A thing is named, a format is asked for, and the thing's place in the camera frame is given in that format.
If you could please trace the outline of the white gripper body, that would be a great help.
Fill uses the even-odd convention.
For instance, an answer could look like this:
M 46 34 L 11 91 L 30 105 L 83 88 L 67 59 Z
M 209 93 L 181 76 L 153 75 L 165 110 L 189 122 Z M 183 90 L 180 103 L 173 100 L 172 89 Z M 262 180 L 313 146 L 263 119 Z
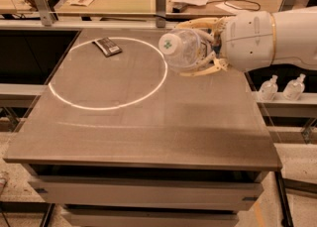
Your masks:
M 232 17 L 221 34 L 221 53 L 239 71 L 270 66 L 274 55 L 274 20 L 266 11 Z

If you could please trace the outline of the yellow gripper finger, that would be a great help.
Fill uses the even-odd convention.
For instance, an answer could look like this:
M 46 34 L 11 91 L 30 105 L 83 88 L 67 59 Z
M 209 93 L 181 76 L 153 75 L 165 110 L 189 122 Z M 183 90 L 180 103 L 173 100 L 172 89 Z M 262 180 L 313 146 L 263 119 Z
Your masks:
M 228 23 L 227 17 L 198 18 L 177 24 L 177 29 L 210 29 L 214 36 L 220 35 Z
M 211 52 L 207 57 L 201 58 L 196 67 L 190 71 L 181 72 L 181 76 L 201 76 L 207 75 L 220 70 L 227 71 L 229 67 L 228 60 L 226 58 L 217 57 L 215 52 Z

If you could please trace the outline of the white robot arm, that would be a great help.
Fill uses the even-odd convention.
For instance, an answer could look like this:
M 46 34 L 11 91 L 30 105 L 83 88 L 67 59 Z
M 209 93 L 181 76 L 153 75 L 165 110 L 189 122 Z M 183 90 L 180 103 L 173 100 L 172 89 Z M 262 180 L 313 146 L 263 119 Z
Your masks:
M 199 18 L 178 29 L 209 29 L 220 43 L 220 57 L 239 71 L 273 64 L 317 69 L 317 8 L 270 13 L 243 12 L 232 17 Z

